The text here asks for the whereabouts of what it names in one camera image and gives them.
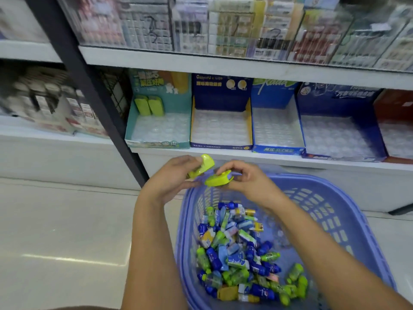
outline person's left hand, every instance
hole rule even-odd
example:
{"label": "person's left hand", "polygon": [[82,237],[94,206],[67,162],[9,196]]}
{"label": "person's left hand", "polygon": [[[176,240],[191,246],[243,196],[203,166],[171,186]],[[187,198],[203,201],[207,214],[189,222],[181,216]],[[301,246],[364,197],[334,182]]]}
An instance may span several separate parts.
{"label": "person's left hand", "polygon": [[202,164],[201,157],[184,155],[170,159],[160,168],[143,186],[139,199],[147,203],[164,206],[171,201],[182,189],[197,187],[201,183],[185,181],[189,171],[193,171]]}

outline cardboard box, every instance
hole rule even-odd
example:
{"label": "cardboard box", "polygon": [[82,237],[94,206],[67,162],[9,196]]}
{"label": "cardboard box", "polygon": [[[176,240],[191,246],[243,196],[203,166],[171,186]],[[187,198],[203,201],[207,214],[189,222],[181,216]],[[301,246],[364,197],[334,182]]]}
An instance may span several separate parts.
{"label": "cardboard box", "polygon": [[129,111],[125,141],[130,148],[186,149],[190,147],[191,74],[131,69],[135,95],[162,99],[163,116],[140,115],[134,102]]}
{"label": "cardboard box", "polygon": [[413,164],[413,92],[387,89],[374,102],[385,162]]}
{"label": "cardboard box", "polygon": [[193,74],[191,147],[251,150],[252,78]]}
{"label": "cardboard box", "polygon": [[373,100],[382,89],[303,83],[297,93],[303,157],[379,162],[386,157]]}
{"label": "cardboard box", "polygon": [[301,155],[304,139],[294,92],[295,81],[254,79],[251,92],[252,151]]}

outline white cartoon character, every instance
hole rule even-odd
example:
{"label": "white cartoon character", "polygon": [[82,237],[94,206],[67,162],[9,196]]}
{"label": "white cartoon character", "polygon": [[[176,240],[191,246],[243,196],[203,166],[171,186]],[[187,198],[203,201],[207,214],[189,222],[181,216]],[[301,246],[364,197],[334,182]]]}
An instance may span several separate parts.
{"label": "white cartoon character", "polygon": [[166,93],[173,93],[173,84],[171,84],[171,83],[167,83],[166,84]]}

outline hand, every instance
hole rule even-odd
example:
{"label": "hand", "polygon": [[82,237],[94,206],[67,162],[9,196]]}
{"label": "hand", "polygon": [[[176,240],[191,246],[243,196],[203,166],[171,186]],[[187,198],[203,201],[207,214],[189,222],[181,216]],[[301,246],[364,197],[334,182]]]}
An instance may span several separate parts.
{"label": "hand", "polygon": [[285,198],[288,199],[257,165],[233,160],[218,168],[216,174],[229,169],[242,175],[235,176],[231,182],[222,186],[223,189],[242,192],[252,202],[272,210],[274,205],[281,204]]}
{"label": "hand", "polygon": [[143,186],[138,200],[164,206],[182,189],[199,186],[200,182],[185,181],[189,171],[202,164],[201,157],[184,155],[170,159]]}

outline pile of erasers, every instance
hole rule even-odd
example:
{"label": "pile of erasers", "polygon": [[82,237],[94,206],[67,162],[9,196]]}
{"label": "pile of erasers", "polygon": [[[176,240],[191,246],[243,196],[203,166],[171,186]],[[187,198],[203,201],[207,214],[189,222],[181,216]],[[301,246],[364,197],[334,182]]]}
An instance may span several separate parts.
{"label": "pile of erasers", "polygon": [[264,227],[254,215],[255,210],[234,202],[206,208],[198,226],[197,275],[201,285],[222,301],[270,300],[288,306],[291,299],[304,299],[308,281],[303,266],[294,263],[284,279],[276,275],[281,272],[275,264],[280,254],[270,252],[270,241],[261,243]]}

